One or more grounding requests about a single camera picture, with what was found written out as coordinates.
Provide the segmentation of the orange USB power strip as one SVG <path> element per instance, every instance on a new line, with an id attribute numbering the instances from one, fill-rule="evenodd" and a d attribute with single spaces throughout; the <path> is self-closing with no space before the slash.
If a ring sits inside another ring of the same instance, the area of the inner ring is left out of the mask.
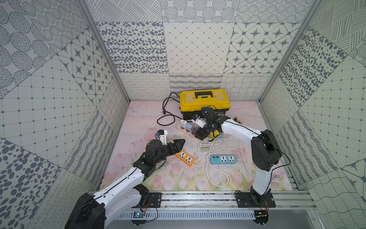
<path id="1" fill-rule="evenodd" d="M 191 167 L 194 164 L 194 162 L 195 162 L 195 159 L 193 157 L 191 157 L 190 155 L 188 155 L 184 151 L 181 151 L 179 153 L 176 153 L 175 156 L 177 158 L 179 158 L 182 162 L 184 162 L 189 167 Z"/>

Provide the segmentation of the teal USB power strip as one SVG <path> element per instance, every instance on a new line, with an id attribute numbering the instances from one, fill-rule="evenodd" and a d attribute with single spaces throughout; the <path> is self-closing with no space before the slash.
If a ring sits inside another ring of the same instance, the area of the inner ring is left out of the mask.
<path id="1" fill-rule="evenodd" d="M 210 161 L 212 165 L 236 164 L 237 157 L 235 155 L 211 155 Z"/>

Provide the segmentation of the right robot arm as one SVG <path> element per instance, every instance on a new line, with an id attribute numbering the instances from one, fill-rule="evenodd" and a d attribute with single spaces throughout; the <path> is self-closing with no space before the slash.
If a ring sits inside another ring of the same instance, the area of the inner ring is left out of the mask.
<path id="1" fill-rule="evenodd" d="M 192 121 L 200 127 L 195 134 L 195 137 L 200 140 L 218 131 L 249 144 L 252 161 L 256 167 L 251 193 L 262 197 L 270 192 L 273 170 L 283 154 L 270 130 L 259 131 L 246 127 L 225 115 L 219 116 L 211 107 L 207 108 L 202 115 L 194 115 Z"/>

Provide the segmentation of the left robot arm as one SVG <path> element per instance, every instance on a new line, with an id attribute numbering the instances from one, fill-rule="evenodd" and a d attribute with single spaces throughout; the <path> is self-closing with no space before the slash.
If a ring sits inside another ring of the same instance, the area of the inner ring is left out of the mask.
<path id="1" fill-rule="evenodd" d="M 150 141 L 145 152 L 120 179 L 94 194 L 80 196 L 64 227 L 105 229 L 127 210 L 146 206 L 149 190 L 143 182 L 156 171 L 157 164 L 180 153 L 184 144 L 185 139 L 175 139 L 170 143 L 159 139 Z"/>

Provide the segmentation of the yellow cube socket adapter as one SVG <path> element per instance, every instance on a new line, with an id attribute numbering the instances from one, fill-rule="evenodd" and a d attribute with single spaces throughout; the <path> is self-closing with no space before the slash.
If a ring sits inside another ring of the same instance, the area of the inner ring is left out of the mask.
<path id="1" fill-rule="evenodd" d="M 213 131 L 213 132 L 211 132 L 211 133 L 209 134 L 209 138 L 210 138 L 210 139 L 217 138 L 217 137 L 219 137 L 219 136 L 220 136 L 220 132 L 219 132 L 218 130 L 215 130 L 215 131 Z"/>

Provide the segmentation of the white plug on mat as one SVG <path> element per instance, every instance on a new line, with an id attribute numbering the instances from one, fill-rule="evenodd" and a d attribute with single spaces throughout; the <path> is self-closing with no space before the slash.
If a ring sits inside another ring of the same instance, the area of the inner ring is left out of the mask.
<path id="1" fill-rule="evenodd" d="M 271 183 L 273 183 L 273 184 L 279 184 L 280 182 L 281 182 L 280 176 L 278 176 L 278 175 L 272 176 Z"/>

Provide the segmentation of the cream power strip red sockets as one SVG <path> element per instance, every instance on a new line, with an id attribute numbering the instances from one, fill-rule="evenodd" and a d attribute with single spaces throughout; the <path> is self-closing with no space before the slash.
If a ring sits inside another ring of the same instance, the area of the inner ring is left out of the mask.
<path id="1" fill-rule="evenodd" d="M 182 128 L 180 124 L 176 125 L 176 129 L 184 134 L 195 135 L 199 129 L 197 125 L 187 124 L 186 128 Z"/>

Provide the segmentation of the white charger adapter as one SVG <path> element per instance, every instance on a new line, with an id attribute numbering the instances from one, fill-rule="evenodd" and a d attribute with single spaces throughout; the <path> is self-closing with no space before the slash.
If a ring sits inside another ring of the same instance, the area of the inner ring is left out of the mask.
<path id="1" fill-rule="evenodd" d="M 185 130 L 185 129 L 186 129 L 186 125 L 187 125 L 187 121 L 186 121 L 186 120 L 184 120 L 184 119 L 182 119 L 182 120 L 180 121 L 180 128 L 181 128 L 182 130 Z"/>

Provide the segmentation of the yellow black toolbox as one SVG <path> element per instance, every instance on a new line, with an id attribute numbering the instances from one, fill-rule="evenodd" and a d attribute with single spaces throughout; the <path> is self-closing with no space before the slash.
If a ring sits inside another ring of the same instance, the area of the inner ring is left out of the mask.
<path id="1" fill-rule="evenodd" d="M 208 107 L 214 109 L 219 116 L 222 116 L 231 107 L 224 89 L 185 91 L 179 94 L 179 98 L 184 120 L 190 120 L 192 116 L 201 115 Z"/>

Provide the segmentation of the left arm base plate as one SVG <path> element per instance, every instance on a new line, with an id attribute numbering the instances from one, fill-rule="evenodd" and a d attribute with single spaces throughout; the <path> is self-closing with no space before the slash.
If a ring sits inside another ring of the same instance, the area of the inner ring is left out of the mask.
<path id="1" fill-rule="evenodd" d="M 139 208 L 160 208 L 162 202 L 161 192 L 149 192 L 143 194 L 139 203 Z"/>

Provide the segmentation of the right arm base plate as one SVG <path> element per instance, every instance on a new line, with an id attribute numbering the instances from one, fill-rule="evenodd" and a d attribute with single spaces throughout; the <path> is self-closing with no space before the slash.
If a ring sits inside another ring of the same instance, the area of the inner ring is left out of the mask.
<path id="1" fill-rule="evenodd" d="M 234 193 L 239 208 L 275 208 L 271 191 L 259 196 L 256 193 L 236 191 Z"/>

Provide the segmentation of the aluminium mounting rail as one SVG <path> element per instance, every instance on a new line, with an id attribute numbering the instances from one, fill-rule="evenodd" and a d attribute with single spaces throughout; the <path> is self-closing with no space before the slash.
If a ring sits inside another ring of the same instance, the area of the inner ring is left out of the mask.
<path id="1" fill-rule="evenodd" d="M 234 191 L 163 191 L 159 210 L 238 209 Z M 307 191 L 272 191 L 275 208 L 242 208 L 246 210 L 313 210 L 316 208 Z"/>

